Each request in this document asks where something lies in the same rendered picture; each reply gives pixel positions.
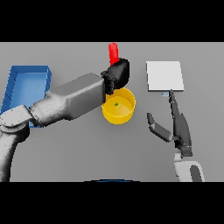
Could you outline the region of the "yellow bowl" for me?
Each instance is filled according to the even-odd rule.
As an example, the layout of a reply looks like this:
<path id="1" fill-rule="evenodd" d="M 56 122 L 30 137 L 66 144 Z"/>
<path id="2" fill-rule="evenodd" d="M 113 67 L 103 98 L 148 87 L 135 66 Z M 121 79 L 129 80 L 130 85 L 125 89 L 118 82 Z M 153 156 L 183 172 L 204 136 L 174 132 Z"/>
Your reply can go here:
<path id="1" fill-rule="evenodd" d="M 106 101 L 101 105 L 104 118 L 112 124 L 125 124 L 134 114 L 136 99 L 133 93 L 123 87 L 116 89 L 112 95 L 106 95 Z"/>

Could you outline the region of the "pale square measuring scale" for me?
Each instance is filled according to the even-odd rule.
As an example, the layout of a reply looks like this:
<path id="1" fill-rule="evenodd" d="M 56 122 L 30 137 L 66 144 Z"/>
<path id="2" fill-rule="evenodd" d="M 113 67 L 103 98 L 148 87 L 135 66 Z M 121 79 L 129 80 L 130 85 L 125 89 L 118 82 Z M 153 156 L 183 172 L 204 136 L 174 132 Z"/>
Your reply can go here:
<path id="1" fill-rule="evenodd" d="M 185 90 L 179 61 L 147 61 L 146 73 L 149 92 L 167 95 L 171 89 L 175 92 Z"/>

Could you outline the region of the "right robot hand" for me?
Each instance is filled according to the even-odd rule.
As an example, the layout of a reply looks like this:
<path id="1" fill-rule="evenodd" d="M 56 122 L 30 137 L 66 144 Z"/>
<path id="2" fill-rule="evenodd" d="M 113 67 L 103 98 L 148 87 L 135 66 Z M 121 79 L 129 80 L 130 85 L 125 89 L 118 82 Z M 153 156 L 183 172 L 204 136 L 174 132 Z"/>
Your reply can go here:
<path id="1" fill-rule="evenodd" d="M 172 89 L 169 91 L 169 103 L 171 105 L 173 132 L 158 124 L 154 116 L 148 113 L 147 121 L 150 132 L 167 143 L 173 141 L 175 148 L 180 151 L 182 157 L 191 157 L 193 150 L 190 129 L 184 114 L 179 112 L 179 106 Z"/>

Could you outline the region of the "red beaker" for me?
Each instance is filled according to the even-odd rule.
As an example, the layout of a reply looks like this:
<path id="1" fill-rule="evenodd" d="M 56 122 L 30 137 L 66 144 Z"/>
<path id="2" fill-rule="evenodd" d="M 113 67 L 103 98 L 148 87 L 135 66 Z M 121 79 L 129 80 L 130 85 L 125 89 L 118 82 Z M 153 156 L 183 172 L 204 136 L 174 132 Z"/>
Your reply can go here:
<path id="1" fill-rule="evenodd" d="M 116 62 L 119 61 L 117 43 L 111 43 L 108 45 L 108 53 L 109 53 L 110 65 L 113 66 Z"/>

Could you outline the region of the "blue tray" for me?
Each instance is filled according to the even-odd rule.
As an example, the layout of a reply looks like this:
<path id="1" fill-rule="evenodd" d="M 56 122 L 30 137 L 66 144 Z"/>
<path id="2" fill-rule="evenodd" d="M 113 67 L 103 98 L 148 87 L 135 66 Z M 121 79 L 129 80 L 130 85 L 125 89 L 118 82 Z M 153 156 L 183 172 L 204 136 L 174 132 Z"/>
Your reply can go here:
<path id="1" fill-rule="evenodd" d="M 42 128 L 32 106 L 46 97 L 52 73 L 49 66 L 12 66 L 0 112 L 0 131 L 17 135 Z"/>

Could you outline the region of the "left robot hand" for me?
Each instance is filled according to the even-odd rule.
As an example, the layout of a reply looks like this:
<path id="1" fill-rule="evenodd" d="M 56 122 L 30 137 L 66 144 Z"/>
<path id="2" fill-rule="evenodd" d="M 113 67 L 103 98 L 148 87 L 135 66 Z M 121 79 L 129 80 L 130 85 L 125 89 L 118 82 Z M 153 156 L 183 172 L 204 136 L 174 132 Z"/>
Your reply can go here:
<path id="1" fill-rule="evenodd" d="M 127 59 L 120 58 L 106 71 L 101 72 L 104 79 L 105 93 L 112 95 L 116 89 L 123 88 L 130 78 L 130 63 Z"/>

